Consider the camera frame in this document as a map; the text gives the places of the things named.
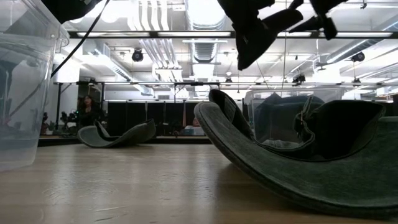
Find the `plastic storage bin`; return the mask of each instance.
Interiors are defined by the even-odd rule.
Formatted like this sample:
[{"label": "plastic storage bin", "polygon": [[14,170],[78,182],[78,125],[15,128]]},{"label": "plastic storage bin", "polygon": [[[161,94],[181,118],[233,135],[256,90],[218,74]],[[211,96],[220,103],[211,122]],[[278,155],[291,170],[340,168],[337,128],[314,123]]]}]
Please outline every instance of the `plastic storage bin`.
[{"label": "plastic storage bin", "polygon": [[[332,100],[340,100],[343,91],[342,88],[303,87],[247,92],[244,102],[248,105],[249,123],[256,140],[259,142],[266,142],[267,140],[300,142],[297,132],[293,129],[294,117],[297,113],[300,113],[308,96],[316,96],[321,99],[319,103],[322,101],[326,103]],[[291,96],[301,96],[300,102],[288,99],[280,100]]]},{"label": "plastic storage bin", "polygon": [[33,163],[53,56],[67,44],[40,0],[0,0],[0,171]]}]

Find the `woman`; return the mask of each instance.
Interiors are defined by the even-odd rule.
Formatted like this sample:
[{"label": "woman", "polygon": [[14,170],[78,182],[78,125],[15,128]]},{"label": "woman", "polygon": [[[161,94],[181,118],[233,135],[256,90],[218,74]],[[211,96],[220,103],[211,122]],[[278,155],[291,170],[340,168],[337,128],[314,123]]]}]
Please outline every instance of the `woman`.
[{"label": "woman", "polygon": [[83,104],[78,110],[79,128],[94,125],[96,120],[100,120],[103,116],[100,106],[95,103],[90,95],[86,95],[83,99]]}]

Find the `black partition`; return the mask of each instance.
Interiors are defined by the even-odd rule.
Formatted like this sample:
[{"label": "black partition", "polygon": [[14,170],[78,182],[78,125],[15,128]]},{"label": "black partition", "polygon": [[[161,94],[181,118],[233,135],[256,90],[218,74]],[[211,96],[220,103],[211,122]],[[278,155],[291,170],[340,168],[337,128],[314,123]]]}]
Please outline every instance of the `black partition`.
[{"label": "black partition", "polygon": [[146,120],[145,102],[127,103],[127,130]]},{"label": "black partition", "polygon": [[164,121],[164,102],[147,103],[147,119],[153,119],[155,124],[162,124]]},{"label": "black partition", "polygon": [[198,103],[185,103],[185,125],[192,125],[192,121],[195,118],[193,110]]},{"label": "black partition", "polygon": [[127,130],[127,102],[108,103],[107,131],[111,136],[120,136]]},{"label": "black partition", "polygon": [[166,136],[173,136],[181,131],[183,121],[183,103],[166,103],[164,130]]}]

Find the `gray felt hat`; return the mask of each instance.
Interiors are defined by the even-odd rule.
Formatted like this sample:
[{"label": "gray felt hat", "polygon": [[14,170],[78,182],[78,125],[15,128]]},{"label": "gray felt hat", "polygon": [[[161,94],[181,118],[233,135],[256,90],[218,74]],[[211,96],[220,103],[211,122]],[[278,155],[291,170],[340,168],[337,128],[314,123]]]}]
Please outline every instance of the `gray felt hat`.
[{"label": "gray felt hat", "polygon": [[96,122],[95,126],[81,128],[77,136],[86,146],[93,148],[111,148],[146,142],[152,138],[155,133],[155,122],[151,119],[134,126],[122,136],[110,136],[99,122]]},{"label": "gray felt hat", "polygon": [[398,118],[366,101],[332,101],[292,118],[302,142],[258,142],[240,109],[212,90],[195,116],[212,143],[276,194],[323,213],[363,218],[398,214]]}]

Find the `wooden floor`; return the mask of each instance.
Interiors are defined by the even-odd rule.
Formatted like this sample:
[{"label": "wooden floor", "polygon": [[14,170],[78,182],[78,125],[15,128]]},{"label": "wooden floor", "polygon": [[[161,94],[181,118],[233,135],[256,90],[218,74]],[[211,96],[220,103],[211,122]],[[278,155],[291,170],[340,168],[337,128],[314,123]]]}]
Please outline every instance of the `wooden floor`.
[{"label": "wooden floor", "polygon": [[264,190],[210,145],[39,148],[0,172],[0,223],[376,223],[330,217]]}]

